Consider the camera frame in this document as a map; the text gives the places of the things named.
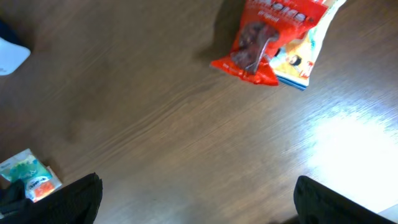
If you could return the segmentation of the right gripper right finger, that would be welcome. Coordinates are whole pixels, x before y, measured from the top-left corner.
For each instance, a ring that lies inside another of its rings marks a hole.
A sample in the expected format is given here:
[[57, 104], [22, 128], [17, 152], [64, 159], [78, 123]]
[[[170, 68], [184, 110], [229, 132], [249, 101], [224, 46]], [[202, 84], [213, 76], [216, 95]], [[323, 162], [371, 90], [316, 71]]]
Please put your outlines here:
[[295, 184], [294, 204], [304, 224], [394, 224], [304, 175]]

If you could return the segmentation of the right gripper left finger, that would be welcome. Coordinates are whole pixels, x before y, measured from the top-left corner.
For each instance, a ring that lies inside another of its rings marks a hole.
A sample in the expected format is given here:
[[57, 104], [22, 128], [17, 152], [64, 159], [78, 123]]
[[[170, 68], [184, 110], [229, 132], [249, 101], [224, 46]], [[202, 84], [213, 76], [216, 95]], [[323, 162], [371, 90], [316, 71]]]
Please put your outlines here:
[[34, 203], [25, 197], [21, 180], [1, 190], [1, 224], [93, 224], [103, 197], [95, 173]]

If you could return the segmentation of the teal tissue pack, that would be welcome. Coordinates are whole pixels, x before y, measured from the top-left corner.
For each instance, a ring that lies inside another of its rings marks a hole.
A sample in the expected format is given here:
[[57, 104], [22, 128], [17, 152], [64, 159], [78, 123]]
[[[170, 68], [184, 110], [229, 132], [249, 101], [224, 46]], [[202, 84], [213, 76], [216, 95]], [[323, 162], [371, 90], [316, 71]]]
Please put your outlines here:
[[1, 163], [1, 175], [11, 183], [21, 180], [25, 196], [38, 202], [62, 186], [53, 170], [45, 167], [30, 149], [26, 149]]

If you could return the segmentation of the yellow snack bag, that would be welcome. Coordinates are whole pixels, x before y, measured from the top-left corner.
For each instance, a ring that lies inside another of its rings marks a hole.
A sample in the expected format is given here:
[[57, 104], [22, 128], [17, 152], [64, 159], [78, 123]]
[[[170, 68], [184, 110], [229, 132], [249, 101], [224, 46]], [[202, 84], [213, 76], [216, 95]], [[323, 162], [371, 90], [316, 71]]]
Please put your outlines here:
[[322, 49], [323, 40], [331, 21], [346, 0], [326, 0], [327, 7], [319, 23], [303, 36], [279, 49], [270, 65], [280, 82], [305, 90], [310, 74]]

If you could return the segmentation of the red candy bag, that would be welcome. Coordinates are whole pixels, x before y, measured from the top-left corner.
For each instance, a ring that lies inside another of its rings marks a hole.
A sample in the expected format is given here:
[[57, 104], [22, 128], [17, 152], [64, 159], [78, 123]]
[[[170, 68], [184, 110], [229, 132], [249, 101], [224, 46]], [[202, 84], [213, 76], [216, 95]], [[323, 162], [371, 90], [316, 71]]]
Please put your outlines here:
[[210, 65], [249, 83], [277, 86], [271, 59], [314, 28], [326, 10], [312, 0], [247, 0], [230, 53]]

